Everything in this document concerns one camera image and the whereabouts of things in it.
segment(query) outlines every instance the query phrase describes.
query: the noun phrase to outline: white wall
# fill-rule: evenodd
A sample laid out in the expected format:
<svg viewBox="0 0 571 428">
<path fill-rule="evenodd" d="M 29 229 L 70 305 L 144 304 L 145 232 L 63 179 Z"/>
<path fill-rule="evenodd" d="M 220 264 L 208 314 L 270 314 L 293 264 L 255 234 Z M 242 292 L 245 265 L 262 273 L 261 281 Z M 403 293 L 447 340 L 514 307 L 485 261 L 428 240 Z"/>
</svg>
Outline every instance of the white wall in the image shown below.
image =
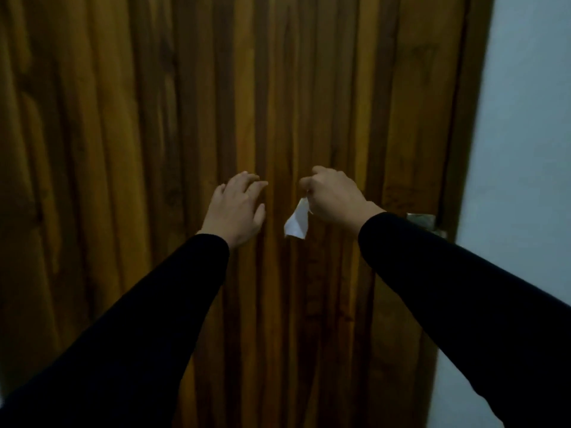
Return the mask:
<svg viewBox="0 0 571 428">
<path fill-rule="evenodd" d="M 571 304 L 571 0 L 496 0 L 457 243 Z M 439 354 L 430 428 L 496 427 Z"/>
</svg>

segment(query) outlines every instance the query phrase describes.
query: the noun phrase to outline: long sleeve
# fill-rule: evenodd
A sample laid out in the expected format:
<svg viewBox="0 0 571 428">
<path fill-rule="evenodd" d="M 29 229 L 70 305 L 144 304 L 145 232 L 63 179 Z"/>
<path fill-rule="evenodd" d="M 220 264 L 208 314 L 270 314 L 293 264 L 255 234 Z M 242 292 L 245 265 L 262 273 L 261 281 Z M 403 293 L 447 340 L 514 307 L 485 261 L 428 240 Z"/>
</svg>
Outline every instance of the long sleeve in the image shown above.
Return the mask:
<svg viewBox="0 0 571 428">
<path fill-rule="evenodd" d="M 10 395 L 0 426 L 170 426 L 228 257 L 220 237 L 189 239 Z"/>
<path fill-rule="evenodd" d="M 359 245 L 506 426 L 569 420 L 569 306 L 390 213 L 365 223 Z"/>
</svg>

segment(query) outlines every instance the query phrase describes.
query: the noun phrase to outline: forearm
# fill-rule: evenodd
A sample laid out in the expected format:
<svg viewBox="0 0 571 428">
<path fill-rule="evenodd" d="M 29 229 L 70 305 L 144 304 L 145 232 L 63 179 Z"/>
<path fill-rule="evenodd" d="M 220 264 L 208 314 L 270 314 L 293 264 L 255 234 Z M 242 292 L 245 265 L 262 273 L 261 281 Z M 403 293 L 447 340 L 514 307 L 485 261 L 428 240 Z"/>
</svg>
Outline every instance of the forearm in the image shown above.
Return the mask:
<svg viewBox="0 0 571 428">
<path fill-rule="evenodd" d="M 545 420 L 568 397 L 567 305 L 388 213 L 367 221 L 359 243 L 504 423 Z"/>
<path fill-rule="evenodd" d="M 10 396 L 0 420 L 31 417 L 23 410 L 32 406 L 43 420 L 70 425 L 86 417 L 128 425 L 168 422 L 228 255 L 219 237 L 188 240 Z"/>
</svg>

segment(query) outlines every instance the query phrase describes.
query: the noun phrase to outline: hand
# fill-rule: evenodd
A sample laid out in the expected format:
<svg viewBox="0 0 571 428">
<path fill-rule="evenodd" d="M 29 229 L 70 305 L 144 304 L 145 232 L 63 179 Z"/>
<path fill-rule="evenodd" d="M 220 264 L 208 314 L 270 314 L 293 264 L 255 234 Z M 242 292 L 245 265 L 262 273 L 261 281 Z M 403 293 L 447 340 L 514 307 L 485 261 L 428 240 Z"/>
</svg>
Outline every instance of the hand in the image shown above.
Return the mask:
<svg viewBox="0 0 571 428">
<path fill-rule="evenodd" d="M 313 173 L 314 176 L 301 179 L 299 185 L 307 191 L 311 212 L 324 221 L 340 224 L 357 236 L 365 222 L 384 212 L 367 201 L 343 171 L 314 166 Z"/>
<path fill-rule="evenodd" d="M 234 176 L 228 185 L 220 185 L 214 191 L 202 229 L 197 234 L 220 236 L 234 249 L 246 243 L 261 229 L 266 219 L 266 207 L 256 201 L 267 181 L 244 171 Z"/>
</svg>

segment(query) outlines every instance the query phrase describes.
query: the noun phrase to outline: tissue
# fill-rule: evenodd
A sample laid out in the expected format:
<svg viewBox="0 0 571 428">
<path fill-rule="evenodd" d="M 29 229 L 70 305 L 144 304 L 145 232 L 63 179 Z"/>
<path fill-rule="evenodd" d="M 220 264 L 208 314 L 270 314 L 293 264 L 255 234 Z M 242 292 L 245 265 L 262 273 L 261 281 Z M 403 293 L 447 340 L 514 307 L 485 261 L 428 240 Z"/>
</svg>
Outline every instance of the tissue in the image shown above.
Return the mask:
<svg viewBox="0 0 571 428">
<path fill-rule="evenodd" d="M 310 202 L 307 198 L 302 198 L 294 211 L 284 225 L 285 237 L 293 236 L 297 238 L 305 238 L 307 228 L 309 227 L 308 212 L 310 211 Z"/>
</svg>

